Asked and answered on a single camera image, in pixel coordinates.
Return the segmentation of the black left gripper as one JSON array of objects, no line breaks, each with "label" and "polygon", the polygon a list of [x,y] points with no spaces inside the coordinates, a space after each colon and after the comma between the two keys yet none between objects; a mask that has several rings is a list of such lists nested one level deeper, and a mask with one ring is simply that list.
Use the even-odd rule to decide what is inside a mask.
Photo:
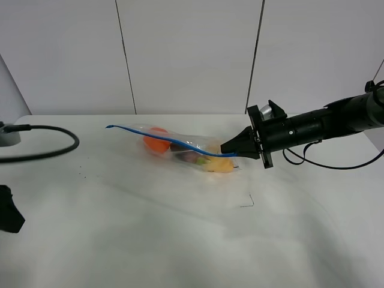
[{"label": "black left gripper", "polygon": [[13,202],[11,190],[6,185],[0,188],[0,230],[8,233],[19,233],[25,218]]}]

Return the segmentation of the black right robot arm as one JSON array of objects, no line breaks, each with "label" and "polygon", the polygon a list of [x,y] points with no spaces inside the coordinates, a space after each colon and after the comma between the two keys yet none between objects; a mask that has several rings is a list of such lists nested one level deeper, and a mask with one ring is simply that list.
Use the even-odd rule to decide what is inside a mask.
[{"label": "black right robot arm", "polygon": [[251,125],[221,145],[231,157],[262,159],[266,169],[273,166],[271,154],[292,147],[358,134],[383,127],[383,82],[369,81],[362,95],[327,104],[319,110],[289,117],[269,101],[263,108],[247,109]]}]

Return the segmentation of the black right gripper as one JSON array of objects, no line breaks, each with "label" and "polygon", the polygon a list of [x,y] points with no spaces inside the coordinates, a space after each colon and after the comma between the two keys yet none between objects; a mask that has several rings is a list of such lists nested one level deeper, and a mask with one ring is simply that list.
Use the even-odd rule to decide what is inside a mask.
[{"label": "black right gripper", "polygon": [[265,169],[272,168],[271,144],[267,137],[267,132],[272,130],[272,126],[284,122],[287,118],[285,111],[272,100],[268,100],[272,107],[274,118],[263,121],[260,117],[257,105],[247,108],[247,113],[251,121],[251,126],[245,127],[233,139],[221,144],[222,154],[236,154],[238,157],[259,159],[261,157]]}]

